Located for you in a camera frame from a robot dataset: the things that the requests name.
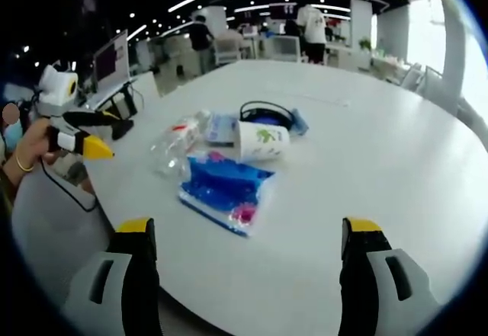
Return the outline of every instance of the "person in black shirt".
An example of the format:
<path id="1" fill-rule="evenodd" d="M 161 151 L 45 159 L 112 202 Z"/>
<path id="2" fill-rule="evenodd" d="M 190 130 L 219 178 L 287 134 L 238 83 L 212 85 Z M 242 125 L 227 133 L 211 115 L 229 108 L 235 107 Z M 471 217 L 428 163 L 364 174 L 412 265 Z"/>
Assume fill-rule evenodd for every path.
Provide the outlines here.
<path id="1" fill-rule="evenodd" d="M 201 74 L 204 75 L 212 70 L 214 54 L 212 53 L 211 41 L 214 39 L 208 30 L 205 16 L 198 15 L 195 22 L 190 26 L 191 47 L 198 54 Z"/>

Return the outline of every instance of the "paper cup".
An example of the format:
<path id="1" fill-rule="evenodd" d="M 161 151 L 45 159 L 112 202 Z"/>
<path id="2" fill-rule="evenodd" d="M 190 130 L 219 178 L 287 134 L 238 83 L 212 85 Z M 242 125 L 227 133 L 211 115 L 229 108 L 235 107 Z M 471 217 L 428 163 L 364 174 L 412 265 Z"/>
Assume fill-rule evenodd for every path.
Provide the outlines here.
<path id="1" fill-rule="evenodd" d="M 236 148 L 241 162 L 280 158 L 290 145 L 290 134 L 282 126 L 237 124 Z"/>

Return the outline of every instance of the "round table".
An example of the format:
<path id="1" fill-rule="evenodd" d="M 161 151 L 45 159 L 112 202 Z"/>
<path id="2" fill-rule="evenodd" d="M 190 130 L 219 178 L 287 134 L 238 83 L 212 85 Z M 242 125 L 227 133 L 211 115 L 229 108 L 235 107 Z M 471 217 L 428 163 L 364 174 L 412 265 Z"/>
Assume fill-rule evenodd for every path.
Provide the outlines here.
<path id="1" fill-rule="evenodd" d="M 279 162 L 269 205 L 241 238 L 181 205 L 153 173 L 149 146 L 200 109 L 246 101 L 297 107 L 310 125 Z M 342 218 L 375 221 L 446 303 L 477 265 L 488 215 L 488 155 L 439 107 L 369 76 L 291 62 L 242 61 L 151 104 L 113 142 L 110 161 L 87 162 L 112 225 L 151 216 L 161 286 L 238 336 L 337 334 Z"/>

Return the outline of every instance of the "gold bracelet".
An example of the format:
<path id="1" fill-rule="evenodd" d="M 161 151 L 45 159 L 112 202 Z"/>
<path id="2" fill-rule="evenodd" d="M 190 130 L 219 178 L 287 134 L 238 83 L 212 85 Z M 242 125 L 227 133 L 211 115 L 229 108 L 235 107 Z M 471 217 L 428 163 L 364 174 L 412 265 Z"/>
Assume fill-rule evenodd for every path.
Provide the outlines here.
<path id="1" fill-rule="evenodd" d="M 15 160 L 17 161 L 17 166 L 23 171 L 23 172 L 32 172 L 32 170 L 34 169 L 34 167 L 32 166 L 31 168 L 25 168 L 21 162 L 19 161 L 18 159 L 18 155 L 17 153 L 15 153 Z"/>

